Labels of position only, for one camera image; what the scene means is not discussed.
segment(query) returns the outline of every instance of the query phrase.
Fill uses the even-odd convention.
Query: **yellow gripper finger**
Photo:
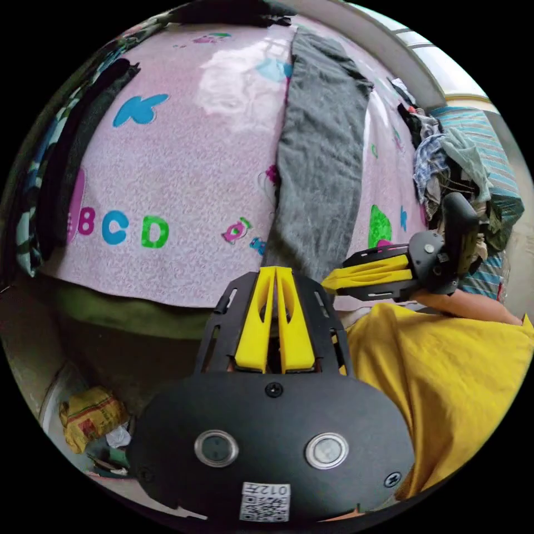
[[[411,280],[412,277],[412,271],[408,267],[408,257],[403,254],[363,265],[335,269],[323,280],[322,286],[327,291],[335,293],[338,289],[390,284]]]
[[[315,356],[291,269],[276,268],[276,285],[282,372],[311,369]]]
[[[265,373],[271,321],[276,267],[262,267],[256,281],[243,332],[235,353],[235,363],[242,369]],[[265,306],[265,316],[261,310]]]

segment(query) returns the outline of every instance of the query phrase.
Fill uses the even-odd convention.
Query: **green fabric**
[[[501,252],[508,244],[508,235],[503,231],[501,208],[495,202],[491,202],[489,220],[485,236],[486,243]]]
[[[41,274],[34,279],[24,275],[16,285],[48,307],[78,321],[161,338],[202,339],[212,312],[105,295]]]
[[[369,221],[369,248],[374,249],[381,240],[391,241],[391,232],[391,222],[389,222],[389,219],[378,209],[378,206],[373,204]]]

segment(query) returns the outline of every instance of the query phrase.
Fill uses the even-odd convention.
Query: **qr code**
[[[289,521],[289,498],[243,495],[240,519],[261,523]]]

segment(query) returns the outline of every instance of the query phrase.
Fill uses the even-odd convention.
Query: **screw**
[[[392,488],[400,482],[401,478],[402,475],[398,471],[395,471],[394,473],[391,473],[386,477],[386,479],[384,480],[384,485],[387,488]]]
[[[271,382],[267,384],[265,388],[265,393],[271,399],[275,399],[276,397],[279,397],[280,395],[282,395],[283,391],[284,391],[284,388],[282,387],[282,384],[279,384],[278,382]]]

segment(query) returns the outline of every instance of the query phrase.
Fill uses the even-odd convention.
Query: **yellow plastic bag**
[[[60,420],[67,445],[75,454],[81,454],[89,442],[126,423],[128,414],[109,391],[96,387],[63,402]]]

